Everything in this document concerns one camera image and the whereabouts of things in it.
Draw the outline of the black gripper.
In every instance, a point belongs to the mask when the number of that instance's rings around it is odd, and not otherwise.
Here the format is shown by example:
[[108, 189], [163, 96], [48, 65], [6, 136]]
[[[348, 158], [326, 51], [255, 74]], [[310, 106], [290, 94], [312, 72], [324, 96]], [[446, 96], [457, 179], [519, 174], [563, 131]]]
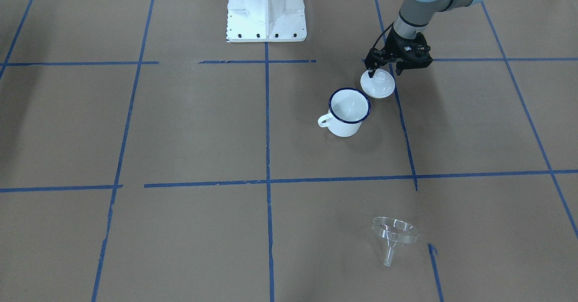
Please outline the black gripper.
[[394, 63], [396, 75], [399, 76], [406, 70], [429, 67], [433, 62], [430, 51], [431, 47], [421, 32], [414, 39], [406, 39], [392, 27], [387, 27], [368, 51], [364, 66], [368, 78], [372, 79], [378, 68]]

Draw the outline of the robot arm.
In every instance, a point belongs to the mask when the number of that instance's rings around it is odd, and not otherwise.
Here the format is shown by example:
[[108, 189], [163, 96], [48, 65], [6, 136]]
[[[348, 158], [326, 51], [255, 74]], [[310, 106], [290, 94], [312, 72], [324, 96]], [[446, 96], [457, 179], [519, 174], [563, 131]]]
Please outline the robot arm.
[[378, 36], [364, 60], [369, 78], [379, 68], [396, 64], [396, 75], [405, 70], [427, 68], [432, 63], [431, 47], [424, 31], [438, 12], [448, 12], [483, 0], [403, 0], [398, 15]]

